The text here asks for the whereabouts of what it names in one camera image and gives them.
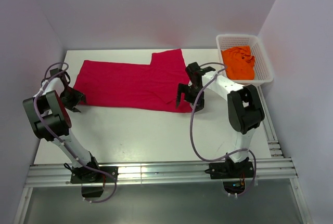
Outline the red t shirt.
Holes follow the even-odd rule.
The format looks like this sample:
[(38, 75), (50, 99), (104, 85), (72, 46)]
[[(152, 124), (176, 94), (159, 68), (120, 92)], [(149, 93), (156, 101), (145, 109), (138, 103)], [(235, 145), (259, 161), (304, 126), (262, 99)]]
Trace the red t shirt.
[(85, 60), (74, 89), (89, 106), (190, 113), (188, 102), (176, 103), (178, 85), (189, 83), (185, 68), (180, 49), (155, 52), (150, 64)]

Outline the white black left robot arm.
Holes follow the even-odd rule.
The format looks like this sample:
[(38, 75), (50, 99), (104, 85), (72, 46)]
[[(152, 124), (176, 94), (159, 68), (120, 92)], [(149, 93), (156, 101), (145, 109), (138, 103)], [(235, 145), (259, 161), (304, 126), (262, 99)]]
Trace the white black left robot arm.
[(101, 168), (72, 133), (67, 112), (79, 112), (76, 106), (86, 103), (86, 96), (69, 83), (67, 71), (48, 68), (40, 90), (22, 104), (34, 134), (58, 146), (72, 162), (72, 165), (65, 163), (64, 167), (83, 181), (95, 182), (101, 177)]

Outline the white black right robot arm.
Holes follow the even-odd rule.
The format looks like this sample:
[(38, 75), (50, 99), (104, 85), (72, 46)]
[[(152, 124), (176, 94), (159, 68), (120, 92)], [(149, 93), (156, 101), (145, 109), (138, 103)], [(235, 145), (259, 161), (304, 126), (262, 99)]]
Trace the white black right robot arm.
[[(233, 129), (233, 143), (231, 151), (216, 159), (206, 159), (199, 154), (195, 147), (193, 137), (194, 115), (203, 109), (203, 94), (209, 89), (227, 102), (227, 116), (229, 124)], [(209, 72), (199, 76), (198, 82), (189, 84), (179, 83), (177, 86), (176, 105), (184, 100), (192, 105), (192, 112), (189, 125), (190, 143), (195, 155), (205, 162), (217, 162), (222, 159), (230, 159), (225, 164), (225, 171), (231, 177), (237, 177), (243, 171), (243, 164), (249, 154), (254, 155), (250, 150), (251, 140), (256, 129), (265, 119), (262, 102), (258, 90), (254, 85), (238, 84), (216, 72)]]

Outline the orange t shirt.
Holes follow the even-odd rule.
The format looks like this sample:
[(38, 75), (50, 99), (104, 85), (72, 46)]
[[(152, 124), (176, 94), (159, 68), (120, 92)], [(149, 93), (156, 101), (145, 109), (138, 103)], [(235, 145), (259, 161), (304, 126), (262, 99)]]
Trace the orange t shirt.
[(255, 78), (255, 56), (250, 46), (236, 46), (221, 51), (226, 75), (231, 80), (253, 80)]

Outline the white perforated plastic basket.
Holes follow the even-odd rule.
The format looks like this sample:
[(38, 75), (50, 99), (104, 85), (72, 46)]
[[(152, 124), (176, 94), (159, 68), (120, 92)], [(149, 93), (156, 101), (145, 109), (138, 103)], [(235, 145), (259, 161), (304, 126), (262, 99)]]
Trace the white perforated plastic basket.
[(255, 86), (273, 81), (273, 69), (260, 39), (248, 34), (220, 34), (216, 37), (224, 75), (240, 84)]

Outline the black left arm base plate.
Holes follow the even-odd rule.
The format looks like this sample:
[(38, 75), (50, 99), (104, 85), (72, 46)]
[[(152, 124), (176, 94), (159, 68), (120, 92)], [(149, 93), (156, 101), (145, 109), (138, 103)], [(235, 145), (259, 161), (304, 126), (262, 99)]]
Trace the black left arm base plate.
[[(102, 166), (99, 168), (102, 172), (110, 174), (115, 180), (118, 177), (118, 167), (116, 166)], [(90, 169), (80, 167), (72, 171), (70, 183), (83, 184), (83, 183), (112, 183), (114, 180), (103, 173), (94, 172)]]

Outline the aluminium table edge rail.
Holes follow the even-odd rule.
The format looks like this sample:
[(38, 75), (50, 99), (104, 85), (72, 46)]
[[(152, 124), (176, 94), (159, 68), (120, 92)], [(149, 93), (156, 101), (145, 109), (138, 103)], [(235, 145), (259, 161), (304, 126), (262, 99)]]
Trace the aluminium table edge rail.
[[(118, 185), (149, 185), (165, 183), (211, 182), (202, 161), (165, 163), (119, 163)], [(298, 174), (291, 158), (258, 159), (257, 180), (294, 179)], [(71, 182), (70, 171), (61, 164), (30, 167), (25, 188), (81, 186)]]

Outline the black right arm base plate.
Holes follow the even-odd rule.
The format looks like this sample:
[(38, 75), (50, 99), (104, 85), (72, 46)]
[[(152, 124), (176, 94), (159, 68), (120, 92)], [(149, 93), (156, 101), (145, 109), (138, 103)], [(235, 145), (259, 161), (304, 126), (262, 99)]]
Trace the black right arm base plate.
[(252, 178), (255, 169), (252, 162), (241, 162), (240, 165), (233, 162), (210, 163), (204, 171), (211, 179), (240, 179), (241, 177)]

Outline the aluminium right side rail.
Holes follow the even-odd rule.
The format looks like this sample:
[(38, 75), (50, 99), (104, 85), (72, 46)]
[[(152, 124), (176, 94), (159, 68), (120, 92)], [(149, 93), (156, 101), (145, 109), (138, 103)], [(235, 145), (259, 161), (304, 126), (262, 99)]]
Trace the aluminium right side rail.
[(280, 143), (278, 141), (274, 125), (268, 111), (268, 107), (264, 98), (263, 91), (260, 86), (257, 87), (258, 94), (262, 103), (262, 107), (265, 113), (265, 119), (263, 121), (268, 147), (272, 158), (284, 158), (284, 154), (281, 150)]

